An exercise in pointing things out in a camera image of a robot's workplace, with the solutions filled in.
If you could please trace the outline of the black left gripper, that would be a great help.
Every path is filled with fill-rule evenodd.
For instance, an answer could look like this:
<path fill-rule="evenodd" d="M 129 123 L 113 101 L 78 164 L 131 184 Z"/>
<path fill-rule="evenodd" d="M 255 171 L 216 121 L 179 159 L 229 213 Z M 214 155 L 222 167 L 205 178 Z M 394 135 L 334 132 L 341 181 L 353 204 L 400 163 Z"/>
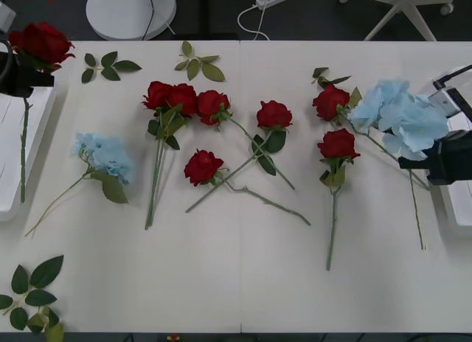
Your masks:
<path fill-rule="evenodd" d="M 1 93 L 11 97 L 29 97 L 33 87 L 53 87 L 55 77 L 50 74 L 37 73 L 32 77 L 34 70 L 23 66 L 13 55 L 1 52 L 1 72 L 6 74 L 1 78 Z"/>

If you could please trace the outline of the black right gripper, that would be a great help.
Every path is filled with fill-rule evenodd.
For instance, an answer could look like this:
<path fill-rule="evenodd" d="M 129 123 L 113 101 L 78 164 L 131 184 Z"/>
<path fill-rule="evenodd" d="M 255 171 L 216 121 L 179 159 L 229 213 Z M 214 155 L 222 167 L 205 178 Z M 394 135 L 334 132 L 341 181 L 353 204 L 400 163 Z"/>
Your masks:
<path fill-rule="evenodd" d="M 411 160 L 400 157 L 403 170 L 428 170 L 433 185 L 450 185 L 471 180 L 471 131 L 455 130 L 434 142 L 428 158 Z"/>

